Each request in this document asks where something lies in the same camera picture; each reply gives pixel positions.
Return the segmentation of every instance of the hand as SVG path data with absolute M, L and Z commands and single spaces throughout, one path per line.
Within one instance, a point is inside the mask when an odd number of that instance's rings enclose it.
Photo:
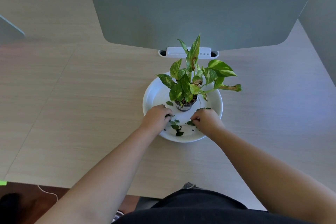
M 213 109 L 199 109 L 190 118 L 195 126 L 210 139 L 218 130 L 224 129 L 224 124 Z
M 166 115 L 173 116 L 173 111 L 169 108 L 166 108 L 165 105 L 157 105 L 152 107 L 143 118 L 140 128 L 145 129 L 157 136 L 170 121 L 171 117 Z

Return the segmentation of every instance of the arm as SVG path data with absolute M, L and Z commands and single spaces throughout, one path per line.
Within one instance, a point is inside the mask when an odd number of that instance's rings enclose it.
M 172 115 L 153 107 L 140 127 L 83 176 L 36 224 L 110 224 L 147 147 Z
M 226 130 L 214 110 L 199 110 L 191 120 L 223 150 L 269 212 L 314 223 L 335 222 L 335 192 Z

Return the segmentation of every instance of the left hand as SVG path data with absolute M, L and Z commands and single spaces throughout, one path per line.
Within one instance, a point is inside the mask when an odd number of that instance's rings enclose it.
M 173 111 L 166 108 L 165 105 L 152 107 L 143 118 L 140 128 L 151 132 L 153 136 L 157 136 L 171 119 L 170 116 L 166 117 L 167 114 L 174 115 Z

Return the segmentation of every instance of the person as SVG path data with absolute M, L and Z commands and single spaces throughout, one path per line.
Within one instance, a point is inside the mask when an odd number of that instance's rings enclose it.
M 172 114 L 164 105 L 150 109 L 140 127 L 36 223 L 111 223 L 145 150 Z M 212 109 L 198 110 L 191 120 L 223 150 L 268 212 L 247 209 L 214 191 L 181 189 L 151 209 L 125 214 L 115 223 L 336 223 L 332 190 L 229 132 Z

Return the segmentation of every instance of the forearm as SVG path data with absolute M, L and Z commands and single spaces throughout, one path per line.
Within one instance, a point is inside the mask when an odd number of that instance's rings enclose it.
M 147 147 L 154 139 L 137 129 L 118 145 L 37 223 L 111 223 Z
M 211 139 L 270 212 L 316 223 L 323 223 L 336 212 L 336 194 L 310 176 L 226 129 Z

